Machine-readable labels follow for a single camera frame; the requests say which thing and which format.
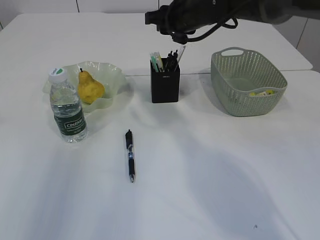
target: wall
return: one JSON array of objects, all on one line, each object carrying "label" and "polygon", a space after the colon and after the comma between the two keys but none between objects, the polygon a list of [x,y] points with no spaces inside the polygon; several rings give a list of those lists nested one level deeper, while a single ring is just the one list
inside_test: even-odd
[{"label": "wall", "polygon": [[[78,0],[80,12],[145,13],[157,10],[158,0]],[[0,0],[0,22],[5,27],[18,14],[76,13],[76,0]]]},{"label": "wall", "polygon": [[78,0],[80,12],[145,13],[157,10],[158,0]]},{"label": "wall", "polygon": [[320,72],[320,20],[308,19],[297,49]]},{"label": "wall", "polygon": [[303,34],[307,19],[305,17],[293,16],[289,21],[274,27],[295,47]]}]

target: plastic basket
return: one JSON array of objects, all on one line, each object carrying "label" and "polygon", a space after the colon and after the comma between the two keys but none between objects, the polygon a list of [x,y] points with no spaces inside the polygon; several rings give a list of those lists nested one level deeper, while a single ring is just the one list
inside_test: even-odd
[{"label": "plastic basket", "polygon": [[[281,72],[262,54],[239,47],[212,55],[211,80],[223,107],[236,117],[269,113],[288,86]],[[273,94],[257,96],[265,91]]]}]

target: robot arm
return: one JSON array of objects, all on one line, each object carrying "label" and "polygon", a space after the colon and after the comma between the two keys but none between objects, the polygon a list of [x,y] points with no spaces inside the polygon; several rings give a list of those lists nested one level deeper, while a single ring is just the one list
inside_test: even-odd
[{"label": "robot arm", "polygon": [[[157,11],[145,14],[145,24],[155,24],[163,35],[186,44],[197,42],[220,27],[235,29],[237,19],[280,24],[291,16],[320,19],[319,0],[173,0]],[[227,24],[233,20],[234,25]],[[215,26],[199,37],[189,38],[197,29]]]}]

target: black pen holder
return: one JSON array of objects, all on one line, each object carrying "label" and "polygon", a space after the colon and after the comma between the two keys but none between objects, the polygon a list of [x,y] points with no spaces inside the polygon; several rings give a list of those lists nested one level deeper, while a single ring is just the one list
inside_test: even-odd
[{"label": "black pen holder", "polygon": [[[166,66],[167,59],[162,58],[163,66]],[[156,72],[151,67],[151,100],[154,104],[176,103],[179,100],[180,67],[176,70]]]}]

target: water bottle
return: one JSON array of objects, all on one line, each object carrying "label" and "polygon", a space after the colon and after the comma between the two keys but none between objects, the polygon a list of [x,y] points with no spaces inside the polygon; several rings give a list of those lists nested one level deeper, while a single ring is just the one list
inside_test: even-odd
[{"label": "water bottle", "polygon": [[87,124],[76,89],[69,83],[63,68],[49,72],[50,104],[62,138],[77,143],[87,136]]}]

